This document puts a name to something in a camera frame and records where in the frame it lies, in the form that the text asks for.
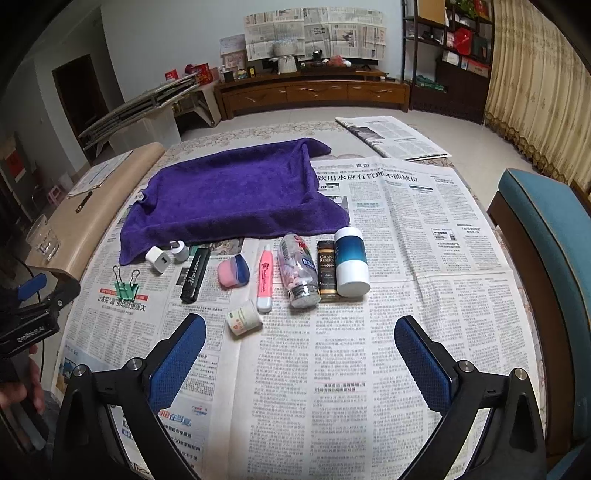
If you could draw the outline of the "person's left hand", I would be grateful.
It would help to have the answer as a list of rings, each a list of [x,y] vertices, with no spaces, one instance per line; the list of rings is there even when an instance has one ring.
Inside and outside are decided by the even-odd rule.
[[[24,399],[30,397],[36,411],[43,414],[45,411],[44,390],[41,385],[42,370],[37,363],[32,359],[32,355],[36,354],[38,346],[33,345],[29,348],[30,360],[30,382],[31,387],[27,388],[20,382],[9,382],[1,384],[0,402],[1,408],[7,409],[13,404],[22,402]]]

